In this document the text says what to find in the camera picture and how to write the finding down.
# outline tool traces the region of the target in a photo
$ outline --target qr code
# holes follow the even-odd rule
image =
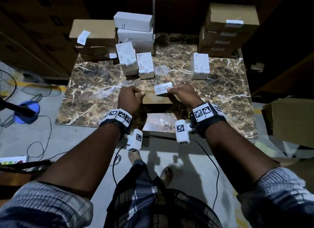
[[[202,108],[202,111],[203,111],[204,115],[210,113],[209,106]]]
[[[127,123],[130,123],[131,118],[130,118],[128,115],[126,115],[126,117],[125,117],[125,121],[126,121]]]
[[[116,115],[116,114],[117,114],[117,111],[111,111],[111,112],[109,113],[110,116],[114,116],[114,115]]]
[[[184,131],[184,125],[177,126],[177,131],[178,132]]]
[[[125,117],[125,113],[119,111],[118,117],[124,118]]]
[[[198,110],[198,111],[194,112],[194,115],[195,115],[196,118],[199,118],[199,117],[201,117],[203,114],[202,114],[201,110]]]
[[[141,142],[141,141],[142,141],[142,136],[139,135],[139,134],[136,134],[136,140],[138,140],[139,142]]]
[[[219,107],[215,107],[215,106],[214,106],[214,108],[216,109],[216,111],[222,112]]]

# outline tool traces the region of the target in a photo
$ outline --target brown marble surface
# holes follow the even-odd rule
[[[97,127],[99,120],[117,106],[122,86],[134,85],[153,90],[157,84],[190,83],[204,101],[221,107],[228,123],[246,138],[257,139],[252,101],[241,58],[210,58],[207,80],[191,79],[191,57],[197,52],[197,36],[158,33],[153,57],[155,79],[125,77],[112,61],[84,62],[78,56],[56,124]],[[153,107],[143,105],[135,115],[133,127],[144,131],[175,132],[177,119],[186,119],[181,104]]]

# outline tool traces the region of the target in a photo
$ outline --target blue round base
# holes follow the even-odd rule
[[[19,106],[21,105],[27,105],[27,107],[30,109],[30,110],[33,110],[36,112],[36,115],[33,116],[33,117],[25,117],[25,116],[21,116],[21,115],[17,115],[16,112],[13,113],[13,120],[14,122],[18,123],[18,124],[30,124],[30,123],[33,123],[34,121],[37,120],[38,118],[38,114],[40,112],[40,106],[37,102],[35,101],[25,101],[25,102],[22,102],[21,104],[19,104]]]

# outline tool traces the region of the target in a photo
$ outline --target rolled-up sleeve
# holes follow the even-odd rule
[[[253,191],[237,195],[237,199],[252,227],[314,226],[314,195],[305,189],[305,181],[287,168],[268,171]]]
[[[0,209],[0,227],[85,227],[93,217],[86,198],[41,182],[22,186]]]

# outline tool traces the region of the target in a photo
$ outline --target marble tabletop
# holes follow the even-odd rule
[[[250,91],[242,58],[210,58],[207,80],[191,79],[191,57],[197,52],[198,36],[158,33],[155,78],[125,77],[112,61],[84,62],[78,56],[57,115],[56,124],[97,127],[103,116],[117,107],[122,86],[153,90],[155,85],[190,83],[204,101],[217,104],[228,123],[245,138],[257,139]],[[187,119],[183,104],[142,105],[133,127],[143,131],[175,132],[174,123]]]

